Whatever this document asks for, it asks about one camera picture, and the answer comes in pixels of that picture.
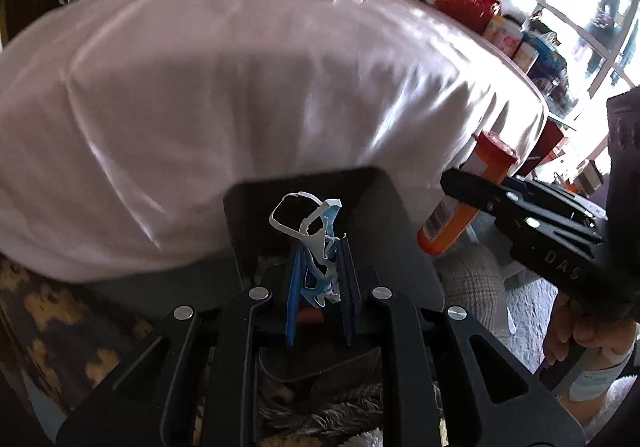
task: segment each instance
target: window frame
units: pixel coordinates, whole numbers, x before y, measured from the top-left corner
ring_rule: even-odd
[[[546,10],[554,14],[556,17],[558,17],[563,23],[566,23],[567,25],[569,25],[582,38],[584,38],[594,48],[594,50],[600,53],[600,55],[602,55],[602,57],[604,58],[605,61],[600,71],[598,71],[598,73],[593,79],[593,82],[591,83],[591,86],[589,86],[588,88],[590,99],[593,99],[598,89],[600,89],[600,87],[604,84],[604,81],[606,80],[607,76],[612,71],[615,71],[622,80],[626,81],[630,88],[634,88],[638,86],[638,84],[636,84],[629,78],[629,76],[622,69],[622,66],[620,66],[617,63],[617,61],[618,61],[618,56],[620,55],[620,52],[622,51],[622,48],[625,45],[626,38],[628,37],[633,27],[636,15],[638,14],[638,7],[640,5],[640,0],[632,0],[631,6],[629,7],[629,10],[622,23],[622,30],[612,50],[607,50],[606,48],[604,48],[604,46],[599,41],[597,41],[591,34],[589,34],[583,27],[574,23],[557,8],[553,7],[552,5],[549,5],[547,3],[547,0],[534,0],[534,1],[538,2],[538,6],[536,8],[540,8],[540,7],[545,8]],[[570,116],[566,119],[567,122],[572,122],[580,116],[580,114],[586,107],[586,103],[582,102],[580,104],[582,104],[582,109],[572,111],[572,113],[570,113]]]

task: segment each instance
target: silver rivet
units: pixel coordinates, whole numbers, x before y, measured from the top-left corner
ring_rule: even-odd
[[[377,286],[373,290],[371,290],[373,297],[376,299],[380,299],[381,301],[386,299],[391,299],[391,290],[389,290],[386,286]]]
[[[193,308],[191,306],[178,306],[174,310],[174,317],[178,319],[178,321],[186,321],[187,319],[191,319],[193,317]]]
[[[454,321],[463,321],[466,319],[466,310],[462,306],[452,306],[447,310],[447,315]]]
[[[540,222],[535,218],[527,218],[525,220],[525,223],[532,229],[537,229],[538,227],[540,227]]]
[[[262,299],[267,299],[269,297],[269,290],[267,290],[263,286],[256,286],[249,290],[249,297],[254,301],[261,301]]]

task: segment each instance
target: white label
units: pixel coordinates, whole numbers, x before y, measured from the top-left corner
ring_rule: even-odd
[[[429,216],[429,219],[424,224],[424,233],[427,235],[429,239],[432,241],[436,239],[447,226],[449,220],[453,217],[453,214],[456,213],[456,210],[460,205],[453,198],[449,198],[445,196],[442,201],[436,207],[433,214]]]
[[[472,154],[462,167],[460,168],[465,172],[482,176],[486,171],[486,164],[478,157],[477,154]],[[456,213],[460,202],[445,196],[442,201],[436,207],[433,214],[429,216],[429,219],[423,226],[424,233],[431,240],[434,241],[440,233],[444,230],[447,224],[450,222],[453,214]]]

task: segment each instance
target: bed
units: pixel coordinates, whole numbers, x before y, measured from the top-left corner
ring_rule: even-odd
[[[85,283],[228,249],[236,183],[385,170],[417,229],[493,130],[546,122],[481,37],[405,0],[81,0],[0,55],[0,243]]]

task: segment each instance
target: orange pill bottle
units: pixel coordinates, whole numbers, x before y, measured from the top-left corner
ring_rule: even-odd
[[[493,132],[476,137],[473,154],[460,169],[499,184],[520,159],[518,153]],[[460,237],[479,210],[445,196],[418,231],[418,244],[426,253],[439,255]]]

